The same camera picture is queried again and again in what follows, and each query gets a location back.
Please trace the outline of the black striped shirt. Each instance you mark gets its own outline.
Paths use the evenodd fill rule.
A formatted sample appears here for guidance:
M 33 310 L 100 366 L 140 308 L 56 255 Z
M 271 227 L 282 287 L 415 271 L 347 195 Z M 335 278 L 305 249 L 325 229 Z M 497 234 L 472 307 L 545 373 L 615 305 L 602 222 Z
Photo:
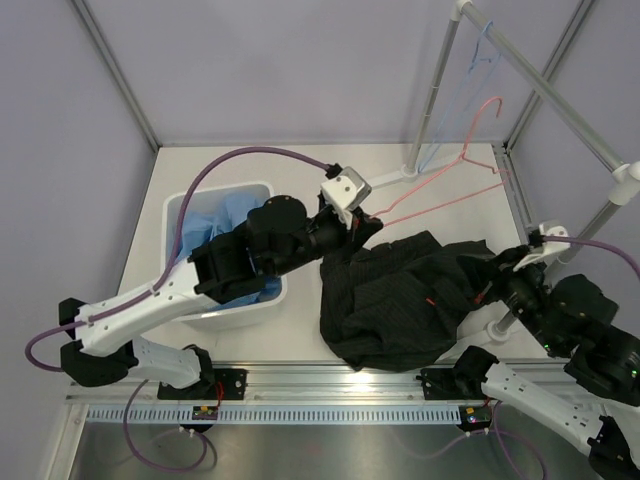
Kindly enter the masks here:
M 356 371 L 431 365 L 479 309 L 495 257 L 485 241 L 442 245 L 428 231 L 349 260 L 328 256 L 320 265 L 321 337 Z

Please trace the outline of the blue shirt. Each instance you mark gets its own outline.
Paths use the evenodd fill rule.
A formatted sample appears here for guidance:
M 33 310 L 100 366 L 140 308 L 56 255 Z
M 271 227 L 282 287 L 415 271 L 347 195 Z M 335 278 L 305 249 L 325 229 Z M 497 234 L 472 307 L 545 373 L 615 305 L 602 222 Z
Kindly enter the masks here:
M 270 197 L 271 190 L 258 184 L 195 193 L 183 220 L 175 263 L 216 236 L 230 233 Z

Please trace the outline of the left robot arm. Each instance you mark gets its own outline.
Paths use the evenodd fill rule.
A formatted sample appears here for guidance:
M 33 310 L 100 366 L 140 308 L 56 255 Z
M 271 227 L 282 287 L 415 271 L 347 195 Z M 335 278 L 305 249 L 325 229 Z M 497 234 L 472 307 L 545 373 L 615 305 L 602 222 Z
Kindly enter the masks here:
M 71 341 L 60 349 L 61 369 L 84 387 L 131 376 L 204 398 L 215 385 L 208 352 L 160 345 L 143 333 L 257 293 L 269 280 L 327 255 L 350 258 L 382 227 L 380 219 L 361 208 L 342 219 L 325 204 L 308 217 L 299 200 L 272 197 L 234 230 L 194 249 L 147 287 L 101 304 L 61 302 L 60 320 L 73 329 Z

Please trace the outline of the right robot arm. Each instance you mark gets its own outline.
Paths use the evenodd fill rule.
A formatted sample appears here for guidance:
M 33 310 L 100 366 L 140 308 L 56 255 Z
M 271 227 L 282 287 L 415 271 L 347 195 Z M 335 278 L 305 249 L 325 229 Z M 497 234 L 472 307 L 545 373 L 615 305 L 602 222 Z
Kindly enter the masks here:
M 475 301 L 504 303 L 564 372 L 597 397 L 604 413 L 583 411 L 519 376 L 496 356 L 469 346 L 452 369 L 458 393 L 506 403 L 585 455 L 603 479 L 639 476 L 639 340 L 614 326 L 615 302 L 581 274 L 545 283 L 540 263 L 522 263 L 525 247 L 494 258 L 463 256 Z

